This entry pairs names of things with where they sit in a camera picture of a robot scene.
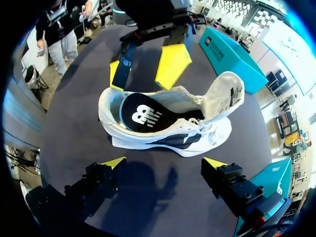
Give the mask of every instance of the black insole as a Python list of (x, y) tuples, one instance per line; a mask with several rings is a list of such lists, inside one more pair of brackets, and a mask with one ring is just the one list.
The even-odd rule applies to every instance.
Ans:
[(141, 93), (130, 94), (122, 101), (119, 117), (128, 129), (142, 133), (162, 131), (177, 119), (204, 119), (201, 110), (177, 114)]

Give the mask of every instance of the table surface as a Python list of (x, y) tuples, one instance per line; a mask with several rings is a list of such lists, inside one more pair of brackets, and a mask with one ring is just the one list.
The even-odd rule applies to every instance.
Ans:
[[(43, 129), (41, 173), (43, 185), (64, 194), (64, 186), (78, 181), (85, 167), (127, 157), (128, 179), (86, 222), (118, 236), (232, 236), (237, 218), (223, 200), (217, 200), (200, 175), (203, 157), (235, 162), (252, 178), (269, 163), (269, 136), (254, 95), (229, 115), (232, 133), (220, 147), (183, 158), (154, 148), (137, 151), (112, 146), (98, 121), (98, 100), (109, 86), (109, 63), (119, 49), (119, 38), (131, 31), (125, 26), (103, 30), (78, 55), (62, 78), (50, 103)], [(193, 63), (177, 81), (191, 94), (204, 95), (215, 72), (194, 37)], [(153, 92), (163, 39), (137, 48), (126, 90)]]

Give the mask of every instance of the teal box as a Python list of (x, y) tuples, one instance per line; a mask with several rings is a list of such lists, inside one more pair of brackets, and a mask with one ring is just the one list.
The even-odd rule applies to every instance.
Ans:
[(236, 73), (243, 80), (247, 92), (254, 94), (268, 83), (266, 76), (250, 55), (226, 35), (207, 27), (199, 44), (215, 73)]
[[(278, 185), (282, 188), (282, 196), (288, 198), (290, 194), (290, 182), (292, 177), (292, 161), (287, 158), (275, 163), (269, 164), (264, 170), (251, 179), (256, 186), (263, 186), (264, 196), (268, 198), (277, 191)], [(243, 219), (238, 218), (234, 237), (243, 224)]]

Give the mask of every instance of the new balance logo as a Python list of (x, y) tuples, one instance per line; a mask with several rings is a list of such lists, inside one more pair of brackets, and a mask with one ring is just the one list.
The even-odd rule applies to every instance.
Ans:
[(147, 122), (148, 127), (153, 127), (161, 115), (162, 113), (154, 113), (154, 110), (146, 105), (140, 105), (137, 107), (137, 112), (133, 113), (132, 120), (140, 124)]

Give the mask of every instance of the shoe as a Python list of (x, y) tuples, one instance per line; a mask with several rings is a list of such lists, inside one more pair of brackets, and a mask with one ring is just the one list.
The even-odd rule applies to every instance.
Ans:
[(153, 93), (107, 88), (99, 99), (99, 119), (115, 147), (166, 147), (192, 157), (228, 139), (232, 126), (227, 115), (243, 102), (243, 81), (224, 72), (204, 96), (191, 95), (182, 86)]

